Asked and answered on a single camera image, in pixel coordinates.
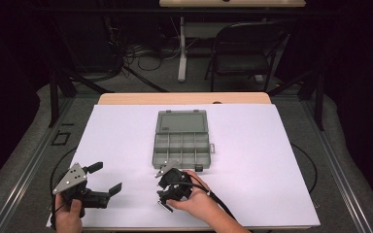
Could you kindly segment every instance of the black chair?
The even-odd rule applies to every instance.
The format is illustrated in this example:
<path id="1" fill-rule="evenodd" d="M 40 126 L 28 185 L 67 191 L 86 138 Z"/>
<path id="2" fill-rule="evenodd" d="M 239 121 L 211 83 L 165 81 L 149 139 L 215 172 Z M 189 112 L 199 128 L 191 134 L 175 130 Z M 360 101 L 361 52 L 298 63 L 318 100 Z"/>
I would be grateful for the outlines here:
<path id="1" fill-rule="evenodd" d="M 276 48 L 287 37 L 287 29 L 275 22 L 240 22 L 224 27 L 217 35 L 205 79 L 211 72 L 211 91 L 218 76 L 266 76 L 266 91 Z"/>

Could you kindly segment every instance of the human hand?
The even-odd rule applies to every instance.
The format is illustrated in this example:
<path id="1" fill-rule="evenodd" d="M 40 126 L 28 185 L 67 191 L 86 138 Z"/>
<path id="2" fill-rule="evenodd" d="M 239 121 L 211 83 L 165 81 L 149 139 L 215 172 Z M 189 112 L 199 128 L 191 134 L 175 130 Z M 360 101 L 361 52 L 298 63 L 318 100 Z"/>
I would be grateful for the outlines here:
<path id="1" fill-rule="evenodd" d="M 192 183 L 203 185 L 206 189 L 211 190 L 210 187 L 204 183 L 196 173 L 189 170 L 184 170 L 184 172 L 192 176 Z M 204 190 L 195 186 L 192 188 L 192 193 L 186 201 L 167 200 L 166 203 L 175 209 L 186 211 L 192 216 L 203 221 L 207 221 L 207 217 L 210 217 L 208 213 L 221 210 L 214 199 L 208 196 Z"/>
<path id="2" fill-rule="evenodd" d="M 57 233 L 81 233 L 83 231 L 83 222 L 80 218 L 82 202 L 72 200 L 71 207 L 65 204 L 62 196 L 56 194 L 55 207 L 58 210 L 55 214 Z"/>
<path id="3" fill-rule="evenodd" d="M 196 173 L 185 171 L 192 176 L 192 182 L 197 185 L 203 185 L 207 190 L 210 187 L 204 183 Z M 192 216 L 205 221 L 218 233 L 248 233 L 249 231 L 243 227 L 238 221 L 227 214 L 214 199 L 200 189 L 193 187 L 192 193 L 186 201 L 167 200 L 166 203 L 175 209 L 183 210 L 190 213 Z"/>

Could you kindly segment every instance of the white paper sheet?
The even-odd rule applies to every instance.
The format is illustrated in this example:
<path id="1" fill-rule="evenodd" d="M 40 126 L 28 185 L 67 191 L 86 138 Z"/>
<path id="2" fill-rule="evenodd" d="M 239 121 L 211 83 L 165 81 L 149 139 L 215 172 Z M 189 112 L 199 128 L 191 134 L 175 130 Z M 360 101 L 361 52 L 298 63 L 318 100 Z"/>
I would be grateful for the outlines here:
<path id="1" fill-rule="evenodd" d="M 85 209 L 84 227 L 202 228 L 187 213 L 157 204 L 153 168 L 157 113 L 206 110 L 211 167 L 199 176 L 248 227 L 320 225 L 314 205 L 274 105 L 97 105 L 73 163 L 104 168 L 88 175 L 87 187 L 108 191 L 122 182 L 107 209 Z"/>

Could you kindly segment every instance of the gray mat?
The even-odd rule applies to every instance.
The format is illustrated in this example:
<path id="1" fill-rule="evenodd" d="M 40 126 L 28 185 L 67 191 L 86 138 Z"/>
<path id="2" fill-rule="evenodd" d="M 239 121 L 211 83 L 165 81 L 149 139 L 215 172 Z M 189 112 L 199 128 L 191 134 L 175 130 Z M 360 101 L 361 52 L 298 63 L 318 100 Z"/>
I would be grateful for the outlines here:
<path id="1" fill-rule="evenodd" d="M 45 158 L 38 172 L 6 227 L 8 231 L 51 232 L 50 229 L 45 227 L 50 215 L 47 207 L 51 201 L 49 188 L 51 170 L 63 153 L 79 143 L 93 104 L 96 101 L 97 99 L 92 98 L 75 99 L 67 117 L 62 122 L 63 125 L 58 128 L 59 132 L 71 133 L 67 144 L 65 146 L 49 146 L 46 149 Z M 326 166 L 322 146 L 312 130 L 311 123 L 308 121 L 301 104 L 294 99 L 274 99 L 273 102 L 278 107 L 289 140 L 304 149 L 314 159 L 318 167 L 319 179 L 312 192 L 312 199 L 319 205 L 317 212 L 322 226 L 314 227 L 308 232 L 356 232 L 356 227 L 346 209 L 342 196 Z M 312 164 L 298 149 L 294 149 L 294 153 L 306 184 L 311 187 L 314 181 Z M 71 159 L 72 155 L 68 156 L 62 162 L 59 170 L 67 169 Z"/>

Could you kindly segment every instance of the plastic organizer box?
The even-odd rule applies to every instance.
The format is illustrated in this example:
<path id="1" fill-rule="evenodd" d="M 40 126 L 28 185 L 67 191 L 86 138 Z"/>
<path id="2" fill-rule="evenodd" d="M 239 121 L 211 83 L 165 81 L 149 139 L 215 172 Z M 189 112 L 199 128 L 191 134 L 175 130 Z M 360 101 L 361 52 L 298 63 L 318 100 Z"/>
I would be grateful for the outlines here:
<path id="1" fill-rule="evenodd" d="M 160 111 L 153 146 L 153 167 L 177 160 L 176 168 L 200 172 L 211 165 L 207 113 L 204 110 Z"/>

